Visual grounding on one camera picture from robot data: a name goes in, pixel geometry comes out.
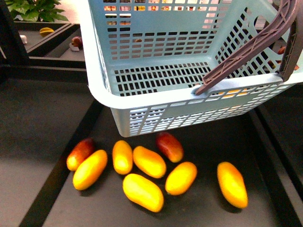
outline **green plant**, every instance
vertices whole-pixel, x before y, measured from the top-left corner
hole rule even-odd
[[[54,20],[68,21],[60,15],[63,9],[56,9],[61,5],[60,0],[5,0],[14,20],[31,22],[54,22]]]

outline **dark surface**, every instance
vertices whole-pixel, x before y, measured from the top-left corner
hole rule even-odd
[[[9,79],[0,99],[0,226],[17,227],[93,97],[86,84]]]
[[[110,154],[114,143],[121,139],[129,142],[132,148],[142,145],[157,150],[156,134],[122,138],[110,110],[104,108],[90,135],[95,139],[97,148],[104,149],[109,154],[109,163],[104,173],[92,187],[83,192],[74,189],[71,173],[44,227],[279,227],[285,222],[286,226],[297,226],[296,221],[281,222],[274,208],[267,185],[263,181],[262,170],[256,162],[256,153],[264,151],[264,147],[258,135],[254,134],[247,114],[170,132],[185,148],[183,160],[196,164],[198,175],[184,195],[169,196],[164,191],[165,179],[176,164],[165,159],[168,171],[164,178],[155,180],[148,177],[161,188],[165,197],[162,211],[152,213],[126,198],[122,190],[123,176],[113,170]],[[216,178],[217,165],[222,161],[233,163],[242,173],[249,195],[249,206],[246,209],[234,208],[222,196]],[[136,167],[132,172],[146,176]],[[273,183],[277,190],[284,193],[279,181]],[[281,217],[292,218],[291,211],[283,209],[288,207],[284,199],[285,196],[281,195],[278,210],[285,211]]]
[[[258,109],[303,200],[303,85],[291,87]]]
[[[61,60],[68,61],[85,61],[84,59],[84,51],[83,47],[79,48],[78,52],[71,51],[69,44],[71,43],[72,38],[80,36],[81,30],[80,28],[75,31],[70,36],[66,37],[64,41],[62,41],[57,47],[55,47],[52,51],[50,51],[45,57],[47,58],[60,58]]]
[[[0,0],[0,34],[0,46],[6,56],[6,63],[27,64],[27,52],[4,0]]]
[[[26,50],[32,48],[41,40],[43,37],[39,34],[39,30],[37,31],[18,31],[20,35],[25,35],[27,37],[27,44],[24,44]]]
[[[295,85],[264,103],[292,149],[303,155],[303,85]]]

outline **orange tomato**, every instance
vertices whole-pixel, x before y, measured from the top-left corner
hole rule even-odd
[[[179,164],[167,177],[165,190],[171,195],[185,193],[197,176],[197,167],[191,162]]]
[[[225,199],[237,208],[248,206],[248,196],[243,177],[229,162],[221,162],[217,168],[219,186]]]
[[[125,175],[133,168],[133,150],[124,140],[119,140],[113,148],[113,165],[117,173]]]
[[[166,164],[156,152],[142,146],[137,146],[133,153],[134,163],[147,175],[161,178],[166,173]]]
[[[127,175],[123,180],[123,191],[130,201],[152,212],[159,212],[163,207],[162,191],[155,183],[143,176]]]
[[[76,170],[72,183],[77,190],[85,190],[98,180],[107,165],[107,153],[97,150]]]

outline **leaf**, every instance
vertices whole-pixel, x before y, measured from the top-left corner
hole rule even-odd
[[[23,3],[19,8],[14,8],[15,11],[25,14],[29,10],[29,3]]]
[[[12,10],[12,11],[10,12],[10,15],[11,15],[11,17],[13,18],[13,20],[15,20],[16,16],[19,15],[19,14],[20,14],[20,13],[17,12],[17,11],[15,11],[15,10]]]
[[[64,9],[53,9],[53,12],[62,13],[65,12]]]
[[[52,17],[56,20],[68,21],[66,16],[60,14],[52,14]]]
[[[12,4],[12,5],[8,6],[9,12],[12,12],[15,9],[15,5],[16,4]]]
[[[40,17],[43,19],[44,22],[54,22],[53,17],[50,16],[49,13],[41,12]]]
[[[30,11],[26,14],[21,14],[21,17],[25,21],[36,22],[38,20],[39,12],[38,11]]]

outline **small object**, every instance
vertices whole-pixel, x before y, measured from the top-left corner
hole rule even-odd
[[[158,149],[171,161],[179,162],[184,155],[181,143],[168,132],[160,132],[156,137]]]
[[[229,162],[221,162],[217,168],[219,186],[224,198],[233,206],[243,209],[248,196],[242,174]]]
[[[128,174],[133,168],[133,150],[124,140],[115,143],[113,152],[113,165],[117,173]]]
[[[70,43],[70,49],[71,51],[75,51],[75,52],[80,51],[79,47],[73,46],[71,43]]]
[[[130,201],[152,212],[159,212],[163,207],[164,196],[161,189],[141,175],[127,175],[123,180],[123,192]]]
[[[285,46],[282,46],[280,50],[278,50],[278,54],[283,54],[285,52]]]
[[[80,164],[94,151],[95,145],[92,138],[81,140],[68,155],[66,159],[67,168],[71,171],[76,171]]]
[[[179,164],[167,177],[165,190],[170,195],[181,195],[193,184],[197,177],[197,167],[191,162]]]
[[[53,33],[54,30],[49,28],[49,27],[44,27],[44,28],[41,28],[39,33],[42,37],[46,37],[47,35],[49,35],[50,33]]]
[[[161,178],[165,175],[166,164],[163,158],[156,152],[142,146],[137,146],[133,153],[134,163],[147,175]]]
[[[21,38],[23,44],[27,44],[27,37],[26,37],[26,35],[20,35],[20,38]]]
[[[82,191],[98,180],[107,165],[107,153],[97,150],[84,160],[76,170],[72,183],[75,189]]]
[[[76,36],[71,39],[71,44],[76,47],[83,47],[82,37]]]

